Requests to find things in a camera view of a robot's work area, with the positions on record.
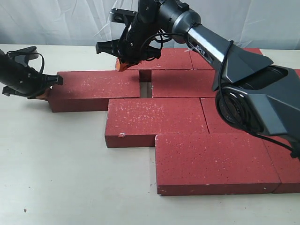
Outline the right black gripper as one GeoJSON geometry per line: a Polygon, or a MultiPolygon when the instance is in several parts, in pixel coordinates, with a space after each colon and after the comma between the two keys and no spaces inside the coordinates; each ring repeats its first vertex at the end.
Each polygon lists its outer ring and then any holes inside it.
{"type": "Polygon", "coordinates": [[[97,42],[96,54],[107,53],[118,57],[117,70],[123,72],[140,61],[158,59],[161,49],[150,46],[150,42],[158,36],[160,28],[154,19],[136,14],[120,39],[97,42]]]}

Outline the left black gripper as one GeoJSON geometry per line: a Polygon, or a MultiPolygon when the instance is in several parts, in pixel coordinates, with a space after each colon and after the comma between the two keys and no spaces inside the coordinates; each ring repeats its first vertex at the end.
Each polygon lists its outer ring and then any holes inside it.
{"type": "Polygon", "coordinates": [[[2,94],[16,95],[25,98],[48,101],[53,85],[63,85],[60,75],[45,75],[42,60],[41,69],[24,66],[9,58],[7,53],[0,52],[0,82],[5,85],[2,94]]]}

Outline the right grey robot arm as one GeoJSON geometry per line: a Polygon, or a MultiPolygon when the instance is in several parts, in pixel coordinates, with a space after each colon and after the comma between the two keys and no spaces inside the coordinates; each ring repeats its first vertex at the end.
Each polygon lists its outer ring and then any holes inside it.
{"type": "Polygon", "coordinates": [[[224,39],[179,0],[141,0],[137,11],[113,8],[110,20],[125,28],[119,39],[98,42],[96,52],[115,56],[119,71],[160,58],[152,41],[186,44],[215,70],[215,106],[225,123],[272,143],[283,138],[291,157],[300,157],[300,77],[294,69],[224,39]]]}

